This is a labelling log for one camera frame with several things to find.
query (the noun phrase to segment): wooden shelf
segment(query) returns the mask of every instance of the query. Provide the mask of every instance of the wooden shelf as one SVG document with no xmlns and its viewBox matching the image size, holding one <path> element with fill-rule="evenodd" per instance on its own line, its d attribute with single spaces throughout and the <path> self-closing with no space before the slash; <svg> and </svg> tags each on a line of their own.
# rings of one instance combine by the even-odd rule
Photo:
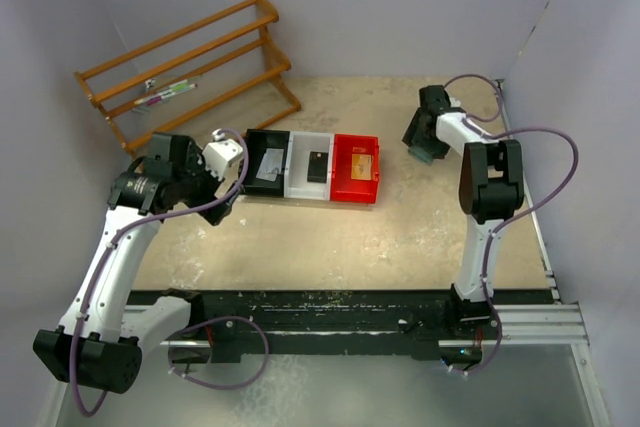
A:
<svg viewBox="0 0 640 427">
<path fill-rule="evenodd" d="M 236 12 L 239 12 L 253 5 L 256 6 L 256 10 L 259 14 L 259 18 L 254 22 L 244 25 L 243 27 L 240 27 L 232 32 L 229 32 L 228 34 L 218 37 L 217 39 L 211 40 L 195 49 L 185 52 L 184 54 L 181 54 L 152 69 L 149 69 L 146 72 L 142 72 L 130 79 L 120 82 L 119 84 L 113 85 L 112 87 L 109 87 L 97 94 L 91 90 L 91 87 L 87 83 L 87 81 L 92 77 L 96 77 L 100 74 L 103 74 L 127 61 L 135 59 L 136 57 L 139 57 L 143 54 L 149 53 L 154 49 L 157 49 L 159 47 L 162 47 L 163 45 L 168 44 L 169 42 L 173 42 L 176 39 L 184 37 L 187 34 L 190 34 L 203 27 L 206 27 L 212 24 L 213 22 L 224 19 L 225 17 L 228 17 L 232 14 L 235 14 Z M 290 115 L 294 112 L 299 111 L 301 108 L 300 101 L 287 88 L 287 86 L 285 85 L 281 77 L 282 72 L 291 69 L 291 62 L 289 61 L 288 57 L 275 45 L 275 43 L 273 42 L 273 39 L 271 38 L 271 35 L 269 35 L 268 25 L 275 23 L 278 20 L 279 20 L 278 11 L 268 0 L 245 0 L 243 2 L 240 2 L 239 4 L 236 4 L 225 10 L 217 12 L 209 17 L 199 20 L 198 22 L 194 22 L 191 25 L 188 25 L 186 27 L 183 27 L 182 29 L 179 29 L 159 39 L 156 39 L 153 42 L 149 42 L 148 44 L 138 47 L 137 49 L 127 52 L 126 54 L 120 55 L 101 65 L 93 67 L 85 72 L 81 72 L 81 73 L 75 72 L 74 75 L 76 80 L 80 84 L 80 87 L 82 88 L 83 92 L 91 102 L 91 104 L 96 109 L 99 110 L 99 112 L 102 114 L 102 116 L 105 118 L 105 120 L 113 130 L 113 133 L 115 134 L 116 138 L 120 142 L 120 145 L 122 146 L 122 148 L 127 153 L 129 153 L 131 156 L 134 156 L 134 157 L 135 157 L 135 151 L 149 142 L 149 140 L 151 139 L 152 132 L 165 132 L 165 131 L 170 131 L 172 129 L 175 129 L 176 127 L 184 124 L 185 122 L 188 122 L 194 119 L 198 115 L 213 109 L 214 107 L 222 104 L 223 102 L 226 102 L 229 99 L 232 99 L 233 97 L 243 92 L 246 92 L 252 87 L 255 87 L 256 85 L 261 84 L 262 82 L 270 81 L 274 85 L 274 87 L 278 90 L 278 92 L 280 92 L 280 94 L 282 94 L 282 96 L 291 104 L 291 107 L 271 117 L 270 119 L 265 120 L 260 125 L 255 126 L 256 128 L 264 128 L 286 117 L 287 115 Z M 218 47 L 221 47 L 233 40 L 236 40 L 254 31 L 258 31 L 259 38 L 257 40 L 254 40 L 253 42 L 250 42 L 236 50 L 233 50 L 228 54 L 225 54 L 214 61 L 207 62 L 206 64 L 203 64 L 202 66 L 195 68 L 187 72 L 186 74 L 181 75 L 180 77 L 172 79 L 170 82 L 159 85 L 154 89 L 150 90 L 149 92 L 146 92 L 145 94 L 138 96 L 132 100 L 124 102 L 123 104 L 117 107 L 114 107 L 110 110 L 107 110 L 103 105 L 103 102 L 113 98 L 116 95 L 126 92 L 127 90 L 133 87 L 143 84 L 147 79 L 150 79 L 164 72 L 167 72 L 171 69 L 174 69 L 203 54 L 206 54 L 207 52 L 211 52 L 212 50 L 217 49 Z M 170 120 L 169 122 L 166 122 L 163 125 L 160 125 L 159 127 L 153 129 L 152 132 L 147 132 L 146 134 L 136 139 L 127 140 L 124 134 L 122 133 L 122 131 L 120 130 L 120 128 L 117 126 L 116 122 L 114 121 L 116 117 L 134 109 L 136 107 L 135 102 L 137 100 L 140 100 L 144 97 L 149 96 L 150 94 L 158 92 L 166 88 L 169 84 L 172 84 L 174 82 L 179 82 L 181 80 L 194 77 L 197 75 L 202 75 L 206 72 L 209 72 L 257 48 L 260 48 L 263 54 L 264 69 L 265 69 L 265 72 L 263 74 L 260 74 L 257 77 L 254 77 L 224 92 L 223 94 L 218 95 L 217 97 L 199 105 L 198 107 L 195 107 L 194 109 L 188 112 L 185 112 L 182 115 L 179 115 L 178 117 Z"/>
</svg>

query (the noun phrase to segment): beige tabletop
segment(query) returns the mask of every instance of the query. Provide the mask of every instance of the beige tabletop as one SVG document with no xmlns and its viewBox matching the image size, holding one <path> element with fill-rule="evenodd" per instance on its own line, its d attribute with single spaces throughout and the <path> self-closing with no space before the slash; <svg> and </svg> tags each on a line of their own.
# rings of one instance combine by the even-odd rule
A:
<svg viewBox="0 0 640 427">
<path fill-rule="evenodd" d="M 197 215 L 165 222 L 144 257 L 135 288 L 446 289 L 466 234 L 458 204 L 460 157 L 426 165 L 401 142 L 418 89 L 445 78 L 286 79 L 303 110 L 273 129 L 373 135 L 380 143 L 378 201 L 371 206 L 241 197 L 220 226 Z M 206 98 L 213 86 L 176 97 L 165 110 Z M 448 89 L 468 112 L 496 109 L 491 89 L 462 80 Z M 218 127 L 246 129 L 285 106 L 265 85 L 185 126 L 202 145 Z M 164 115 L 149 113 L 152 125 Z M 496 121 L 491 132 L 504 127 Z M 510 226 L 499 254 L 498 288 L 546 288 L 530 218 Z"/>
</svg>

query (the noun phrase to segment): wooden rail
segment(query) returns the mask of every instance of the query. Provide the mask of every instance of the wooden rail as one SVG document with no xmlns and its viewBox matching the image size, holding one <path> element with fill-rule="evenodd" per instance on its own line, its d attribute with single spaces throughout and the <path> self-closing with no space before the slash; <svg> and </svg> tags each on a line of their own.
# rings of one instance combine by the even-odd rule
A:
<svg viewBox="0 0 640 427">
<path fill-rule="evenodd" d="M 218 20 L 224 19 L 225 17 L 228 17 L 236 12 L 239 12 L 253 5 L 256 6 L 256 10 L 259 14 L 259 18 L 253 22 L 250 22 L 249 24 L 244 25 L 243 27 L 240 27 L 232 32 L 229 32 L 228 34 L 225 34 L 221 37 L 218 37 L 217 39 L 206 42 L 205 44 L 199 47 L 196 47 L 195 49 L 191 49 L 188 52 L 185 52 L 184 54 L 181 54 L 171 60 L 168 60 L 160 65 L 157 65 L 156 67 L 153 67 L 145 72 L 135 75 L 130 79 L 127 79 L 123 82 L 113 85 L 97 94 L 91 90 L 91 87 L 87 82 L 92 77 L 96 77 L 98 75 L 104 74 L 105 72 L 125 62 L 133 60 L 136 57 L 139 57 L 146 53 L 152 52 L 153 50 L 159 47 L 162 47 L 170 42 L 173 42 L 181 37 L 184 37 L 185 35 L 188 35 L 198 29 L 206 27 Z M 209 17 L 206 17 L 202 20 L 199 20 L 198 22 L 194 22 L 193 24 L 183 27 L 182 29 L 176 30 L 175 32 L 172 32 L 163 37 L 160 37 L 159 39 L 156 39 L 153 42 L 149 42 L 148 44 L 138 47 L 137 49 L 127 52 L 126 54 L 120 55 L 114 59 L 104 62 L 103 64 L 93 67 L 85 72 L 82 72 L 82 73 L 75 72 L 74 76 L 78 81 L 78 84 L 80 84 L 80 87 L 82 88 L 84 94 L 87 96 L 87 99 L 89 99 L 89 102 L 91 102 L 91 105 L 93 105 L 96 109 L 98 109 L 98 111 L 102 114 L 104 119 L 109 124 L 109 126 L 113 130 L 114 135 L 118 139 L 118 142 L 120 142 L 120 145 L 122 146 L 122 148 L 127 153 L 129 153 L 131 156 L 134 156 L 134 157 L 136 154 L 136 150 L 139 149 L 140 147 L 143 147 L 145 144 L 149 142 L 149 140 L 151 139 L 151 134 L 153 132 L 171 131 L 178 126 L 193 120 L 198 115 L 204 112 L 207 112 L 208 110 L 211 110 L 214 107 L 217 107 L 223 102 L 226 102 L 227 100 L 230 100 L 236 97 L 237 95 L 240 95 L 243 92 L 246 92 L 252 87 L 255 87 L 256 85 L 261 84 L 262 82 L 270 81 L 273 84 L 273 86 L 282 94 L 282 96 L 291 104 L 291 107 L 271 117 L 270 119 L 267 119 L 266 121 L 262 122 L 258 126 L 258 128 L 264 128 L 273 124 L 274 122 L 277 122 L 278 120 L 283 119 L 287 115 L 290 115 L 294 112 L 299 111 L 301 108 L 300 101 L 286 87 L 281 77 L 282 72 L 291 69 L 291 62 L 289 61 L 288 57 L 275 45 L 275 43 L 273 42 L 273 39 L 271 38 L 271 35 L 269 34 L 268 25 L 274 22 L 277 22 L 278 20 L 279 20 L 278 11 L 273 6 L 273 4 L 271 4 L 271 2 L 269 2 L 268 0 L 245 0 L 243 2 L 240 2 L 239 4 L 233 5 L 225 10 L 222 10 L 213 15 L 210 15 Z M 239 47 L 211 62 L 207 62 L 201 65 L 200 67 L 192 69 L 186 74 L 182 74 L 179 77 L 174 78 L 171 81 L 166 82 L 162 85 L 159 85 L 154 89 L 150 90 L 149 92 L 146 92 L 143 95 L 137 96 L 132 100 L 128 100 L 123 104 L 117 107 L 114 107 L 110 110 L 107 110 L 103 105 L 103 102 L 115 97 L 116 95 L 122 94 L 123 92 L 126 92 L 133 87 L 143 84 L 146 80 L 150 78 L 153 78 L 157 75 L 170 71 L 171 69 L 174 69 L 180 65 L 183 65 L 207 52 L 211 52 L 225 44 L 228 44 L 233 40 L 239 39 L 254 31 L 258 31 L 259 38 L 257 40 L 249 42 L 248 44 L 242 47 Z M 174 82 L 179 82 L 181 80 L 188 79 L 190 77 L 195 77 L 198 75 L 202 75 L 206 72 L 209 72 L 217 67 L 220 67 L 221 65 L 226 64 L 227 62 L 231 62 L 232 60 L 237 59 L 238 57 L 254 49 L 257 49 L 258 47 L 262 49 L 262 54 L 263 54 L 264 67 L 265 67 L 265 72 L 263 74 L 258 75 L 257 77 L 254 77 L 226 91 L 221 95 L 218 95 L 217 97 L 195 107 L 194 109 L 188 112 L 185 112 L 182 115 L 179 115 L 178 117 L 170 120 L 169 122 L 166 122 L 158 126 L 152 132 L 147 132 L 146 134 L 136 139 L 127 140 L 124 134 L 122 133 L 122 131 L 120 130 L 120 128 L 118 127 L 118 125 L 116 124 L 114 119 L 134 109 L 136 107 L 136 101 L 143 99 L 155 92 L 161 91 L 162 89 L 166 88 L 168 85 Z"/>
</svg>

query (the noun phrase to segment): plastic container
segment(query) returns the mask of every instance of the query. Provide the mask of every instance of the plastic container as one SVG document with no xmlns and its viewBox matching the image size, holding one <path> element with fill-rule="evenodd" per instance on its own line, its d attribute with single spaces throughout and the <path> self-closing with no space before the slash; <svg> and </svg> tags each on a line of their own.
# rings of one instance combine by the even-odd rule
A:
<svg viewBox="0 0 640 427">
<path fill-rule="evenodd" d="M 330 200 L 375 203 L 380 180 L 379 156 L 377 137 L 336 134 Z"/>
<path fill-rule="evenodd" d="M 249 171 L 244 180 L 245 194 L 265 195 L 270 197 L 284 196 L 284 173 L 289 150 L 289 132 L 279 130 L 247 130 L 245 137 L 249 150 Z M 278 166 L 279 173 L 273 181 L 258 178 L 262 160 L 267 149 L 282 150 L 282 162 Z"/>
<path fill-rule="evenodd" d="M 312 152 L 328 155 L 325 182 L 310 182 L 309 159 Z M 284 174 L 284 196 L 292 199 L 329 200 L 333 159 L 333 134 L 290 132 L 289 152 Z"/>
</svg>

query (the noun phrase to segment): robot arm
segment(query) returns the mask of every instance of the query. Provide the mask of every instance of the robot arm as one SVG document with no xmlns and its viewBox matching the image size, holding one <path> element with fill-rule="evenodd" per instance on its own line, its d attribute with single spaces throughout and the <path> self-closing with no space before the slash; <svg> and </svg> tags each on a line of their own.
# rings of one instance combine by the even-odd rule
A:
<svg viewBox="0 0 640 427">
<path fill-rule="evenodd" d="M 513 217 L 524 201 L 522 151 L 516 140 L 496 141 L 484 129 L 451 107 L 443 86 L 420 89 L 416 111 L 403 142 L 409 152 L 427 163 L 441 159 L 450 148 L 462 156 L 458 198 L 467 215 L 467 238 L 462 265 L 452 286 L 457 321 L 489 318 L 482 278 L 493 295 L 496 258 L 504 230 L 493 239 L 486 272 L 483 257 L 488 236 L 504 220 Z"/>
<path fill-rule="evenodd" d="M 169 290 L 136 316 L 135 324 L 123 321 L 140 263 L 161 220 L 131 229 L 117 246 L 109 244 L 118 230 L 141 218 L 164 214 L 178 202 L 195 207 L 216 200 L 216 190 L 242 153 L 234 140 L 214 140 L 200 150 L 190 137 L 155 133 L 147 155 L 115 180 L 100 243 L 77 295 L 57 329 L 40 330 L 33 343 L 35 353 L 58 380 L 69 382 L 71 338 L 87 292 L 92 294 L 79 332 L 77 379 L 88 387 L 126 392 L 145 354 L 178 330 L 205 320 L 199 294 Z M 139 165 L 142 173 L 135 172 Z M 218 225 L 230 213 L 236 197 L 200 215 Z M 109 248 L 113 252 L 92 285 L 94 271 Z"/>
</svg>

